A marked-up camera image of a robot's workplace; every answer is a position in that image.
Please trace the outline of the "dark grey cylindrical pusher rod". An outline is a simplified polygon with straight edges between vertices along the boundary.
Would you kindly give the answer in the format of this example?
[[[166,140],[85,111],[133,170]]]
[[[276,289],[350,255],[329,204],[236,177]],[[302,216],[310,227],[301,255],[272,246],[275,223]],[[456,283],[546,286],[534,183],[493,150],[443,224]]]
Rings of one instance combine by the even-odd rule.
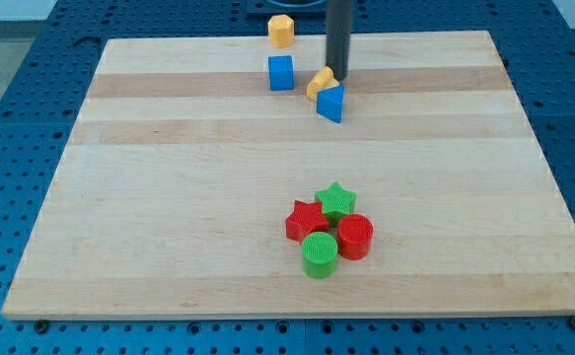
[[[353,0],[327,0],[325,11],[325,65],[337,81],[348,74]]]

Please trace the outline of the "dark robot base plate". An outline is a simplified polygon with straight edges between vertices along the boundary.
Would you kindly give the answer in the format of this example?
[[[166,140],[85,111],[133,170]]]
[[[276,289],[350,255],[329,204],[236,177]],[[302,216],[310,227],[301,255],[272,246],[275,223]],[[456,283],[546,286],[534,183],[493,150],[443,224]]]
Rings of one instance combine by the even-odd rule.
[[[242,2],[248,18],[273,15],[323,16],[325,0],[244,0]]]

